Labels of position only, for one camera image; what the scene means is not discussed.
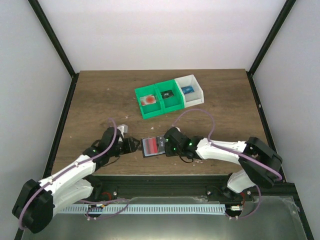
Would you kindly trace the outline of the red striped credit card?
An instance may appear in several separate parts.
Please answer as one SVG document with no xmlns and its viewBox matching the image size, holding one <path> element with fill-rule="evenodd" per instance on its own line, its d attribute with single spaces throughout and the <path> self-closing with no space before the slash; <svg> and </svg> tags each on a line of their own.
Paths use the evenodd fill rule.
<svg viewBox="0 0 320 240">
<path fill-rule="evenodd" d="M 142 139 L 142 146 L 145 156 L 156 155 L 159 152 L 157 139 L 155 137 Z"/>
</svg>

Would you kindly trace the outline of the black leather card holder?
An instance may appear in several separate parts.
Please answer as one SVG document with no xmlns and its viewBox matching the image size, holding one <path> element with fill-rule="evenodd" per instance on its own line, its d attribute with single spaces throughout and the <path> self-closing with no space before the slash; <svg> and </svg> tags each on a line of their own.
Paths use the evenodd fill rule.
<svg viewBox="0 0 320 240">
<path fill-rule="evenodd" d="M 152 138 L 156 138 L 158 153 L 154 154 L 154 155 L 145 156 L 143 145 L 142 145 L 142 139 L 141 139 L 140 142 L 141 142 L 141 148 L 142 148 L 142 155 L 144 158 L 149 158 L 149 157 L 159 156 L 159 155 L 165 154 L 165 143 L 167 142 L 167 140 L 164 138 L 164 136 L 162 135 L 162 136 L 156 136 L 156 137 L 152 137 Z"/>
</svg>

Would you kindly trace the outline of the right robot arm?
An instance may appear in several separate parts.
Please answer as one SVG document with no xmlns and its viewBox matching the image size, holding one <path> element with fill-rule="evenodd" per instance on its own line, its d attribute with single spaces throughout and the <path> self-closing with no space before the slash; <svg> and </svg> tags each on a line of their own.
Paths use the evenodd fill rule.
<svg viewBox="0 0 320 240">
<path fill-rule="evenodd" d="M 172 127 L 164 134 L 164 150 L 167 157 L 178 156 L 181 160 L 219 160 L 241 166 L 231 173 L 220 188 L 223 198 L 236 200 L 244 190 L 257 186 L 270 189 L 280 174 L 282 158 L 257 137 L 247 141 L 216 141 L 209 137 L 184 135 L 179 128 Z"/>
</svg>

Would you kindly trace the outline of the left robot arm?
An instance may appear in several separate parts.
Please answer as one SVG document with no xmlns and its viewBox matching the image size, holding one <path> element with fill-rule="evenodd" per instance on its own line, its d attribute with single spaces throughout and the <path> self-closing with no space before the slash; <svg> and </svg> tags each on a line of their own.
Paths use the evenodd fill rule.
<svg viewBox="0 0 320 240">
<path fill-rule="evenodd" d="M 80 201 L 95 204 L 102 196 L 102 182 L 93 174 L 113 157 L 134 153 L 140 141 L 125 137 L 128 127 L 109 127 L 68 166 L 39 181 L 28 180 L 12 209 L 19 228 L 42 231 L 62 209 Z"/>
</svg>

